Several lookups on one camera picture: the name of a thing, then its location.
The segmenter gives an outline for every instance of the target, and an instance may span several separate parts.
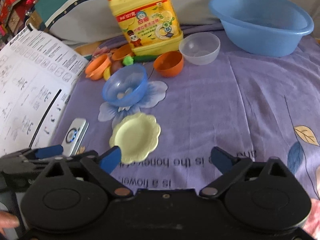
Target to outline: leaf pattern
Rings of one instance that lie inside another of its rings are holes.
[[[172,25],[172,22],[174,21],[174,19],[175,19],[174,17],[171,18],[170,25]]]
[[[304,125],[296,126],[294,127],[294,131],[305,142],[319,146],[316,136],[309,127],[306,127]]]
[[[295,142],[288,153],[288,169],[295,174],[301,166],[303,160],[303,149],[300,142]]]

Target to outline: light yellow plate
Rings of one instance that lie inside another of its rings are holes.
[[[121,162],[141,162],[158,146],[161,128],[153,115],[136,113],[117,124],[110,138],[110,147],[121,149]]]

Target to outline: human hand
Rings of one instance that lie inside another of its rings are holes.
[[[4,211],[0,211],[0,233],[5,235],[4,228],[16,228],[19,226],[19,220],[16,216]]]

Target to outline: cartoon character on label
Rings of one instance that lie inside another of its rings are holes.
[[[138,20],[143,20],[145,17],[147,17],[147,14],[144,11],[138,11],[136,17]]]
[[[141,39],[132,30],[128,30],[127,34],[130,37],[130,40],[131,40],[130,43],[132,43],[134,47],[142,46]]]

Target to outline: white pillow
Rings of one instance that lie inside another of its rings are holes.
[[[120,28],[111,14],[107,0],[88,0],[79,3],[62,18],[55,21],[77,0],[67,1],[46,22],[50,31],[68,44],[91,43],[121,35]],[[320,37],[320,0],[291,0],[304,8],[315,21],[316,36]],[[217,19],[208,9],[209,0],[172,0],[181,24],[211,24]]]

